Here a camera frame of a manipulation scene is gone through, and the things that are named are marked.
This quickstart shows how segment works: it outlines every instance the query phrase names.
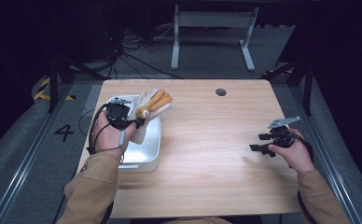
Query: sleeve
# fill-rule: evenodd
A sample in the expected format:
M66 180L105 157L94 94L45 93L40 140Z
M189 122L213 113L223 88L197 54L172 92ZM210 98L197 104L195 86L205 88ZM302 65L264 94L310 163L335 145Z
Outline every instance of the sleeve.
M88 157L64 189L67 205L57 223L100 223L117 193L120 157L102 152Z
M341 203L318 171L299 174L298 188L307 211L317 223L350 223ZM310 223L307 217L304 223Z

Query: gray floor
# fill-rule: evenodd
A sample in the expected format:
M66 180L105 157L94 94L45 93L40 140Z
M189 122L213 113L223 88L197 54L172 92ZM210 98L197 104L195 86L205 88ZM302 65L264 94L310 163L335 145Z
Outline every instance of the gray floor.
M159 29L165 31L167 25ZM239 29L184 30L181 35L181 50L179 69L170 69L173 42L171 32L166 38L156 41L145 49L127 51L132 56L154 66L156 69L140 63L131 57L122 56L115 63L111 72L112 78L171 78L163 74L171 73L181 78L194 79L256 79L266 70L275 68L275 62L287 41L292 27L256 28L252 35L249 49L255 63L256 71L248 72L243 55L238 47L238 41L243 39L244 31ZM326 161L320 155L324 150L339 172L345 190L354 208L352 213L354 223L362 223L362 175L351 158L347 146L330 115L327 105L321 96L316 83L313 84L312 116L304 115L300 108L303 83L296 89L290 89L285 84L287 75L281 75L271 83L277 99L286 117L301 116L302 120L291 127L302 131L305 138L314 146L317 169L332 183L328 175ZM37 81L32 95L41 84ZM49 101L37 100L12 126L0 142L0 222L3 223L51 223L61 204L63 186L73 176L90 121L91 113L101 88L101 82L85 75L77 75L73 85L60 83L64 94L75 95L73 101L60 101L59 108L52 114L47 114ZM56 131L70 127L70 133L64 140L64 135ZM25 166L23 175L17 175L21 164L26 164L25 155L34 152L30 166ZM11 183L14 176L21 176L19 184ZM13 193L8 192L10 184L17 186ZM262 216L263 223L279 222L279 216ZM124 223L127 220L113 220L113 223ZM300 214L283 215L284 223L301 223Z

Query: person's left hand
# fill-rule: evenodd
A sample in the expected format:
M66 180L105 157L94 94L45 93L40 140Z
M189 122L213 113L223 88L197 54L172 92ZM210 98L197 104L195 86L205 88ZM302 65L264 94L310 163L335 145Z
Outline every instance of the person's left hand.
M103 110L93 127L93 141L95 141L93 142L93 145L96 149L96 152L106 151L122 156L129 145L129 141L132 135L135 132L135 123L129 125L129 127L124 130L124 132L125 139L123 141L123 146L119 147L121 131L109 124L106 111Z

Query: white tray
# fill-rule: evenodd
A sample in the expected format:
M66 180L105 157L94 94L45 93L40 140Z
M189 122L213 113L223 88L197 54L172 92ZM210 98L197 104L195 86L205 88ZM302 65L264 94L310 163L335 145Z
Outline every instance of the white tray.
M122 95L115 97L132 102L132 99L136 96ZM131 113L133 110L133 104L125 105L130 108L129 113ZM124 161L119 166L119 170L123 172L154 171L159 165L160 131L161 119L160 115L158 115L148 123L148 126L146 127L146 136L141 145L135 144L133 142L129 143L128 149L125 152Z

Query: person's right hand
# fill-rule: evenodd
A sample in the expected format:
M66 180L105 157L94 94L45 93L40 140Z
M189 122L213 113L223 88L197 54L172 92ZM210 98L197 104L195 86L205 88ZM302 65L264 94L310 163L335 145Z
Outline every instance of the person's right hand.
M298 130L290 129L289 131L303 138ZM270 144L268 145L268 149L282 156L288 165L297 171L298 174L315 170L306 146L304 146L298 139L295 139L294 143L289 148L278 147L274 144Z

